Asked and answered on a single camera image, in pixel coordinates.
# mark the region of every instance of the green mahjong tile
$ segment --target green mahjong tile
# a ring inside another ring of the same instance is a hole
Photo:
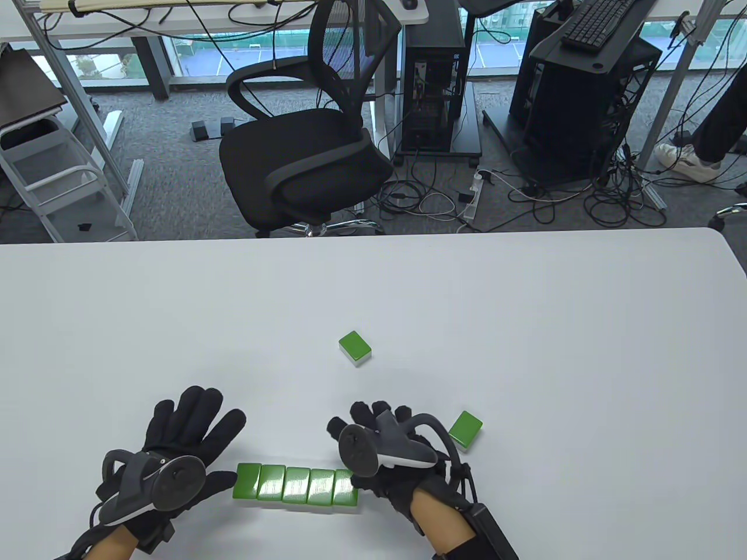
[[[309,480],[309,505],[332,505],[332,491],[335,487],[335,471],[327,469],[311,469]]]
[[[459,418],[456,419],[454,425],[451,426],[449,435],[451,439],[467,450],[482,427],[483,423],[480,420],[472,416],[469,412],[463,411],[459,415]]]
[[[282,500],[282,483],[285,480],[285,465],[263,464],[259,473],[257,500],[279,502]]]
[[[236,468],[238,478],[234,485],[234,500],[256,500],[259,489],[259,463],[240,463]]]
[[[353,475],[348,469],[335,471],[335,493],[332,505],[345,505],[354,508],[358,505],[358,488],[353,488],[350,477]]]
[[[306,503],[309,494],[309,477],[311,470],[303,467],[285,469],[285,484],[282,489],[282,501],[285,503]]]
[[[340,340],[340,350],[352,361],[359,366],[371,357],[371,347],[355,331],[351,331],[343,336]]]

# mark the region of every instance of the white cable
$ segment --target white cable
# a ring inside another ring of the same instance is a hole
[[[443,212],[426,212],[423,210],[423,203],[428,199],[429,196],[443,196],[446,200],[449,201],[451,204],[451,208],[449,210],[444,210]],[[452,216],[448,220],[444,220],[443,218],[437,218],[436,216],[444,216],[446,214],[451,214],[452,212],[456,212],[456,204],[454,204],[454,201],[446,194],[433,191],[428,193],[426,196],[423,197],[423,199],[420,201],[420,204],[418,204],[418,211],[412,212],[410,210],[405,210],[406,213],[411,214],[413,216],[423,216],[426,218],[430,218],[431,220],[435,220],[436,222],[453,222],[456,220],[457,217],[461,217],[464,211],[462,210],[457,214],[456,216]]]
[[[503,182],[504,182],[504,183],[505,183],[506,185],[508,185],[509,187],[511,187],[511,188],[512,188],[513,190],[515,190],[515,191],[516,191],[517,193],[519,193],[520,195],[522,195],[522,196],[523,196],[523,197],[524,197],[525,199],[533,200],[533,201],[535,201],[535,202],[554,202],[554,203],[558,203],[558,202],[565,202],[566,200],[570,200],[570,199],[574,199],[574,198],[576,198],[576,197],[577,197],[578,195],[580,195],[581,193],[583,193],[583,192],[585,192],[585,191],[589,190],[589,189],[591,188],[591,186],[592,186],[592,184],[591,184],[591,183],[589,183],[589,184],[588,184],[588,185],[586,185],[586,186],[585,186],[585,187],[584,187],[583,189],[579,190],[579,191],[578,191],[577,193],[574,193],[574,194],[572,194],[572,195],[570,195],[570,196],[567,196],[567,197],[565,197],[564,199],[558,199],[558,200],[555,200],[555,199],[535,199],[535,198],[533,198],[532,196],[529,196],[528,194],[524,193],[524,192],[523,192],[523,191],[522,191],[521,189],[518,189],[518,188],[514,187],[514,186],[513,186],[513,185],[512,185],[511,183],[509,183],[509,182],[508,182],[508,181],[507,181],[506,179],[504,179],[503,177],[501,177],[499,173],[496,173],[496,172],[495,172],[495,171],[493,171],[492,169],[479,169],[478,171],[486,171],[486,172],[490,173],[490,174],[491,174],[491,175],[493,175],[494,177],[497,177],[497,178],[499,178],[499,179],[500,179],[501,181],[503,181]]]

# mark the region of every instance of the metal pole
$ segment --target metal pole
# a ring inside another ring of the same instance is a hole
[[[649,130],[646,141],[641,149],[641,153],[638,156],[638,167],[640,169],[645,169],[648,165],[648,162],[651,159],[651,154],[654,152],[656,142],[659,140],[662,128],[664,128],[664,125],[666,124],[669,111],[672,110],[672,106],[675,104],[677,94],[680,92],[682,82],[690,68],[692,58],[695,56],[698,47],[708,38],[708,35],[716,24],[716,20],[725,4],[725,0],[703,0],[703,4],[698,11],[698,17],[695,19],[695,29],[686,39],[685,49],[682,51],[682,56],[677,62],[677,68],[669,80],[669,86],[666,88],[666,93],[662,98],[661,105],[656,113],[656,118],[654,118],[654,121],[651,124],[651,130]],[[660,210],[666,208],[666,203],[650,184],[646,185],[644,191],[657,208]]]
[[[106,139],[102,137],[99,128],[96,127],[96,123],[93,121],[93,118],[88,111],[86,111],[83,99],[81,99],[78,92],[75,91],[71,78],[64,71],[60,61],[55,56],[54,49],[47,43],[43,31],[39,27],[36,18],[34,18],[33,14],[40,12],[38,2],[27,3],[24,2],[24,0],[13,0],[13,3],[16,5],[16,9],[20,14],[21,19],[31,32],[34,41],[36,41],[41,52],[44,53],[49,66],[52,68],[52,71],[55,73],[57,80],[62,86],[62,91],[67,94],[67,98],[69,99],[72,108],[75,109],[78,118],[90,132],[94,146],[99,150],[99,153],[104,159],[104,163],[109,166],[109,171],[122,189],[123,196],[127,196],[129,194],[129,186],[125,178],[122,176],[117,163],[111,157],[111,152],[109,152],[109,148],[106,146]]]

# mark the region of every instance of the black pants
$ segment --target black pants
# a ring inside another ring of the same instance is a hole
[[[692,136],[695,154],[703,161],[721,161],[746,129],[747,66],[737,72],[724,95]]]

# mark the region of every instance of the person's leg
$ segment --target person's leg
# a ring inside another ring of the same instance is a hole
[[[747,67],[742,68],[692,136],[705,163],[715,163],[734,147],[747,129]]]
[[[711,112],[681,148],[661,143],[654,149],[659,162],[699,183],[721,175],[721,160],[747,128],[747,69],[742,68]]]

